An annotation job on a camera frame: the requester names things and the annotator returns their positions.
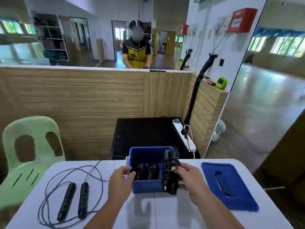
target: red fire alarm box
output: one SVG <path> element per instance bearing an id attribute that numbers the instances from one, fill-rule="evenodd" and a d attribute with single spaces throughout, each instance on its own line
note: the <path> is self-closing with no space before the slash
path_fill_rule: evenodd
<path id="1" fill-rule="evenodd" d="M 182 25 L 181 26 L 181 34 L 182 35 L 187 35 L 188 34 L 188 28 L 189 28 L 189 25 Z"/>
<path id="2" fill-rule="evenodd" d="M 233 12 L 228 33 L 248 33 L 254 22 L 257 9 L 244 8 Z"/>

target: person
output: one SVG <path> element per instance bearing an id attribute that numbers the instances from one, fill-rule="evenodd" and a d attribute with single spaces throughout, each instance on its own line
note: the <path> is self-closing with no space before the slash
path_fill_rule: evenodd
<path id="1" fill-rule="evenodd" d="M 138 20 L 132 21 L 129 28 L 132 36 L 123 42 L 123 63 L 127 68 L 149 69 L 153 57 L 149 43 L 143 40 L 143 23 Z"/>
<path id="2" fill-rule="evenodd" d="M 109 179 L 108 200 L 99 212 L 89 221 L 85 229 L 111 229 L 121 207 L 132 190 L 135 172 L 124 175 L 131 170 L 130 166 L 121 166 L 114 170 Z M 228 208 L 210 191 L 200 170 L 190 164 L 180 163 L 172 167 L 183 181 L 179 188 L 189 192 L 189 197 L 203 217 L 208 229 L 244 229 Z"/>

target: power strip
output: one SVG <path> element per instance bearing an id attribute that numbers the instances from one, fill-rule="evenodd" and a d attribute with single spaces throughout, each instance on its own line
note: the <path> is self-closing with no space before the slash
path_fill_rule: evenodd
<path id="1" fill-rule="evenodd" d="M 188 140 L 189 140 L 189 144 L 188 144 L 188 141 L 185 139 L 184 135 L 182 135 L 182 133 L 181 133 L 181 130 L 183 129 L 182 124 L 181 124 L 180 122 L 179 122 L 179 123 L 175 123 L 175 122 L 173 121 L 173 125 L 175 126 L 175 128 L 176 128 L 178 134 L 180 135 L 180 137 L 181 137 L 181 139 L 182 139 L 182 141 L 183 141 L 185 147 L 186 147 L 188 150 L 189 150 L 189 148 L 190 148 L 190 151 L 191 151 L 191 152 L 196 152 L 196 146 L 195 146 L 194 142 L 192 141 L 192 139 L 190 138 L 190 136 L 187 135 L 187 138 L 188 138 Z"/>

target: forearm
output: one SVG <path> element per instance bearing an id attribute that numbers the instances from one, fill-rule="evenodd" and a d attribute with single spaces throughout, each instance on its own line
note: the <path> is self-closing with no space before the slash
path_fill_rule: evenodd
<path id="1" fill-rule="evenodd" d="M 123 63 L 125 64 L 125 66 L 126 66 L 127 68 L 133 68 L 133 67 L 130 65 L 129 60 L 128 60 L 127 58 L 123 58 Z"/>
<path id="2" fill-rule="evenodd" d="M 112 229 L 121 208 L 122 204 L 107 200 L 84 229 Z"/>
<path id="3" fill-rule="evenodd" d="M 147 59 L 146 59 L 146 65 L 145 66 L 150 68 L 151 63 L 153 62 L 153 57 L 151 55 L 147 55 L 146 57 L 147 57 Z"/>
<path id="4" fill-rule="evenodd" d="M 209 190 L 202 195 L 197 206 L 208 229 L 245 229 L 230 210 Z"/>

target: red box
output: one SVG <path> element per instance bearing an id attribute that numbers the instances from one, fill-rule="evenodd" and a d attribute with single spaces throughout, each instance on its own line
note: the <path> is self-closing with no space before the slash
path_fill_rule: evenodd
<path id="1" fill-rule="evenodd" d="M 187 35 L 188 34 L 188 28 L 189 28 L 189 25 L 182 25 L 181 26 L 181 34 L 182 35 Z"/>
<path id="2" fill-rule="evenodd" d="M 228 33 L 248 33 L 254 22 L 257 9 L 244 8 L 233 12 Z"/>

